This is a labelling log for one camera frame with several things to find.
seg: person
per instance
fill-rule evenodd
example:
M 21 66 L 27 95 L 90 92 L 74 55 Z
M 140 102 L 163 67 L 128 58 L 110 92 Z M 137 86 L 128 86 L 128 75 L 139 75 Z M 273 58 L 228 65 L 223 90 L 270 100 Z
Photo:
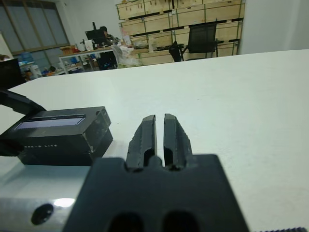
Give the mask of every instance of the person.
M 118 43 L 118 38 L 113 37 L 107 32 L 106 26 L 100 27 L 106 38 L 105 45 L 110 46 Z M 100 58 L 97 59 L 100 70 L 113 69 L 117 66 L 116 57 L 113 52 L 100 53 Z
M 112 44 L 116 44 L 118 42 L 118 39 L 113 37 L 112 35 L 110 35 L 108 32 L 107 32 L 107 28 L 106 26 L 103 26 L 103 27 L 100 27 L 100 30 L 103 31 L 104 35 L 105 35 L 105 38 L 111 42 Z

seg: white desk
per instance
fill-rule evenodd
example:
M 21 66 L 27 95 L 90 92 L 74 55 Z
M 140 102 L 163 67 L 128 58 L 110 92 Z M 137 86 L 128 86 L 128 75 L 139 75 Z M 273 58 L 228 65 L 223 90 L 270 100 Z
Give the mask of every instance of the white desk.
M 82 68 L 84 70 L 84 66 L 83 66 L 83 62 L 82 62 L 82 58 L 81 56 L 89 56 L 91 54 L 99 54 L 99 53 L 105 53 L 105 52 L 112 52 L 111 48 L 98 48 L 97 50 L 93 50 L 93 51 L 85 51 L 85 52 L 79 52 L 79 53 L 73 53 L 70 55 L 61 55 L 59 56 L 59 61 L 62 63 L 62 67 L 64 69 L 65 74 L 69 74 L 69 71 L 67 70 L 67 67 L 65 66 L 65 64 L 63 63 L 63 59 L 67 59 L 67 58 L 72 58 L 72 57 L 77 57 L 80 61 L 80 63 L 82 64 Z M 90 62 L 90 66 L 92 71 L 94 71 L 93 65 Z
M 309 228 L 309 50 L 194 60 L 37 79 L 13 91 L 47 110 L 105 105 L 126 157 L 143 117 L 177 116 L 193 153 L 216 153 L 252 231 Z M 21 115 L 0 107 L 0 132 Z M 87 167 L 0 157 L 0 197 L 76 197 Z

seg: chair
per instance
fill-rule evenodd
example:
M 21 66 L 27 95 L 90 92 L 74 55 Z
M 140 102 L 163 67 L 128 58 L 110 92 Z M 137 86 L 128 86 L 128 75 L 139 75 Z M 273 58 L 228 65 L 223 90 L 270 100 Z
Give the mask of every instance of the chair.
M 169 47 L 169 53 L 172 55 L 175 62 L 183 60 L 182 49 L 183 44 L 178 45 L 176 41 Z
M 184 60 L 183 54 L 187 49 L 189 50 L 189 53 L 205 53 L 205 58 L 207 58 L 208 52 L 211 52 L 212 57 L 213 52 L 216 51 L 216 55 L 218 57 L 219 41 L 215 39 L 216 29 L 217 24 L 204 24 L 204 25 L 191 26 L 188 46 L 184 50 L 182 50 L 183 44 L 177 44 L 177 42 L 175 41 L 169 49 L 169 52 L 173 56 L 174 61 L 179 62 L 181 61 L 181 58 L 182 60 Z

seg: wall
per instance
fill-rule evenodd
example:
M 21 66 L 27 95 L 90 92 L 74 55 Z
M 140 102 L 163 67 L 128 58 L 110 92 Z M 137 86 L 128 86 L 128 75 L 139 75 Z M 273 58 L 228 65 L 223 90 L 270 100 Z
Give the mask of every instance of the wall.
M 115 1 L 112 0 L 60 0 L 56 2 L 70 44 L 87 40 L 85 31 L 106 26 L 108 33 L 121 38 Z
M 309 49 L 308 0 L 247 0 L 241 54 Z
M 4 37 L 2 36 L 2 32 L 0 31 L 0 55 L 7 55 L 10 58 L 13 58 L 10 49 L 8 45 L 6 44 L 6 41 L 4 40 Z

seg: white table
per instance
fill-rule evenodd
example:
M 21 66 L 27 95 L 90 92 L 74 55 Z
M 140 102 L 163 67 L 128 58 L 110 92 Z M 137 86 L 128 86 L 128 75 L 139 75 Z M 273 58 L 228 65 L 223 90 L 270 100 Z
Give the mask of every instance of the white table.
M 15 87 L 47 110 L 105 105 L 126 157 L 143 117 L 177 116 L 193 153 L 219 155 L 252 231 L 309 228 L 309 50 L 212 58 L 41 78 Z M 21 118 L 0 107 L 0 132 Z M 0 157 L 0 197 L 76 197 L 89 168 Z
M 105 52 L 112 52 L 112 49 L 111 48 L 99 48 L 99 49 L 93 50 L 93 51 L 85 51 L 85 52 L 73 53 L 71 55 L 62 55 L 62 56 L 59 56 L 59 61 L 62 64 L 64 72 L 66 74 L 69 74 L 69 71 L 67 70 L 67 67 L 63 63 L 64 59 L 68 59 L 68 58 L 72 58 L 72 57 L 77 57 L 78 60 L 80 61 L 80 63 L 82 64 L 82 68 L 84 70 L 84 66 L 83 66 L 83 62 L 82 62 L 82 58 L 81 58 L 82 56 L 89 56 L 91 54 L 99 54 L 99 53 L 105 53 Z M 92 66 L 91 61 L 90 61 L 90 66 L 91 66 L 92 71 L 94 71 L 94 68 Z

